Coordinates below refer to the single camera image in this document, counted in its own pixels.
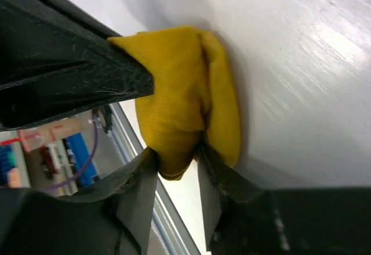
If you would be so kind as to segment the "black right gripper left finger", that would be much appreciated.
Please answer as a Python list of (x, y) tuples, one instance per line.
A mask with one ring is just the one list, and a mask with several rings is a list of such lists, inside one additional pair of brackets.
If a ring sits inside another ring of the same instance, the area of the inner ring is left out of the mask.
[(30, 188), (1, 190), (2, 254), (134, 254), (117, 217), (127, 179), (123, 167), (71, 196)]

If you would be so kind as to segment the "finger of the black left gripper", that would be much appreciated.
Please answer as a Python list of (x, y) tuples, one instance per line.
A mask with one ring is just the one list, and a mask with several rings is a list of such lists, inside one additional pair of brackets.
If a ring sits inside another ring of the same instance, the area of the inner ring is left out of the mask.
[(118, 37), (119, 34), (108, 28), (98, 20), (94, 19), (82, 9), (74, 5), (69, 0), (39, 0), (44, 5), (52, 8), (66, 18), (79, 24), (83, 28), (95, 33), (96, 35), (107, 39), (109, 37)]
[(151, 95), (137, 60), (37, 0), (1, 0), (1, 129)]

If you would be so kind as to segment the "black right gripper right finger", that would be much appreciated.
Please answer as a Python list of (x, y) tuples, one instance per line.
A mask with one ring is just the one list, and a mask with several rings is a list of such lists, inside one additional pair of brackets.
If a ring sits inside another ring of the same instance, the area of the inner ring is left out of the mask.
[(369, 254), (370, 188), (260, 188), (210, 146), (197, 149), (213, 254)]

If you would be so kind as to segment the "yellow sock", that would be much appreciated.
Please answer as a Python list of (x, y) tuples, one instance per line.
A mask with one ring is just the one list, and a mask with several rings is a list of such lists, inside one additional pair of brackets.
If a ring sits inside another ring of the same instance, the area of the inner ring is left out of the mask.
[(181, 26), (109, 42), (153, 76), (153, 94), (136, 99), (135, 106), (141, 136), (158, 154), (164, 179), (181, 179), (201, 142), (228, 166), (237, 164), (241, 128), (235, 82), (214, 33)]

